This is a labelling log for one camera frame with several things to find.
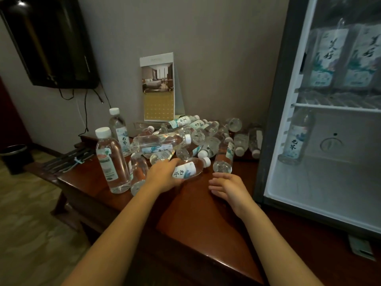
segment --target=human hand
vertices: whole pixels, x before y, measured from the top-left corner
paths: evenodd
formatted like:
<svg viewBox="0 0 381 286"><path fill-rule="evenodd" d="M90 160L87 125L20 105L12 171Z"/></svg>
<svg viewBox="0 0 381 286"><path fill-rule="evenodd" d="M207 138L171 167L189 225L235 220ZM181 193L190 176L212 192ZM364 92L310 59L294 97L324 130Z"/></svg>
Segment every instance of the human hand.
<svg viewBox="0 0 381 286"><path fill-rule="evenodd" d="M147 173L145 185L158 189L159 194L169 191L175 186L181 185L184 181L183 179L172 177L174 168L179 161L181 161L181 159L174 158L171 161L163 160L155 163Z"/></svg>
<svg viewBox="0 0 381 286"><path fill-rule="evenodd" d="M255 205L241 178L231 173L213 173L213 179L209 180L209 190L227 201L240 219Z"/></svg>

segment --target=upright water bottle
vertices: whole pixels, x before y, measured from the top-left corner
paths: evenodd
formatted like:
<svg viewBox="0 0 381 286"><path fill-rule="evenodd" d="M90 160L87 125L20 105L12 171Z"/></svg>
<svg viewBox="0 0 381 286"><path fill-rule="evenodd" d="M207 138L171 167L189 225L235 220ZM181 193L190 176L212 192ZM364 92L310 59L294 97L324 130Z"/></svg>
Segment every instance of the upright water bottle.
<svg viewBox="0 0 381 286"><path fill-rule="evenodd" d="M130 174L120 144L111 137L108 127L97 129L95 134L98 138L95 151L110 191L114 194L127 191L130 188Z"/></svg>
<svg viewBox="0 0 381 286"><path fill-rule="evenodd" d="M301 162L314 124L312 109L299 108L292 117L283 153L278 156L279 161L288 165L298 165Z"/></svg>
<svg viewBox="0 0 381 286"><path fill-rule="evenodd" d="M130 140L128 139L128 132L126 128L126 122L120 115L119 108L110 108L110 114L112 117L109 121L109 127L112 132L112 137L119 141L121 150L124 156L129 156L130 152Z"/></svg>
<svg viewBox="0 0 381 286"><path fill-rule="evenodd" d="M173 132L176 129L183 127L184 125L190 124L193 121L196 121L198 119L200 119L198 115L195 115L195 116L187 115L187 116L180 117L178 119L164 122L162 123L162 126L161 126L161 132L162 133Z"/></svg>

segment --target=wall-mounted tv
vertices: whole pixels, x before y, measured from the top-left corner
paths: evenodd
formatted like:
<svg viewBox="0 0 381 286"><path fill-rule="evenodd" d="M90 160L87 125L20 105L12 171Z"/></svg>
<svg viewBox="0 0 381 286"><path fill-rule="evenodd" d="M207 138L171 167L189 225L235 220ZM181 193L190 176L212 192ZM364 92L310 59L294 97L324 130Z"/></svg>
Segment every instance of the wall-mounted tv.
<svg viewBox="0 0 381 286"><path fill-rule="evenodd" d="M78 0L2 0L0 13L34 85L98 86Z"/></svg>

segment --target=power cord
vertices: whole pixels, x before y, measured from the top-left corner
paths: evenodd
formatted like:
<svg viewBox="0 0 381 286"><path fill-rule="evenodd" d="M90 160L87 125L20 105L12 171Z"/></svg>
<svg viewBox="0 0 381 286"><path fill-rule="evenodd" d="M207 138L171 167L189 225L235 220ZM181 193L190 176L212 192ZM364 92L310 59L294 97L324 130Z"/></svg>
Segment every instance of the power cord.
<svg viewBox="0 0 381 286"><path fill-rule="evenodd" d="M60 89L60 88L59 88L58 90L60 91L60 95L61 95L61 97L62 97L64 100L72 100L72 99L74 98L74 88L72 89L72 94L73 94L73 96L72 96L72 97L70 97L69 99L67 99L67 98L64 98L64 96L62 95L62 91L61 91L61 89Z"/></svg>

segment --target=wire shelf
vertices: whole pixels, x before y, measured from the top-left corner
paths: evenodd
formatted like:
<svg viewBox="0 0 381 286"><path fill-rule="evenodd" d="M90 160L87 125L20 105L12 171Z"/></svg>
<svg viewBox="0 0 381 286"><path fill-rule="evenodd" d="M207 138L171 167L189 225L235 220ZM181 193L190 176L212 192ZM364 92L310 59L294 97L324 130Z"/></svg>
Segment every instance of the wire shelf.
<svg viewBox="0 0 381 286"><path fill-rule="evenodd" d="M353 93L300 94L295 106L381 113L381 96L361 97Z"/></svg>

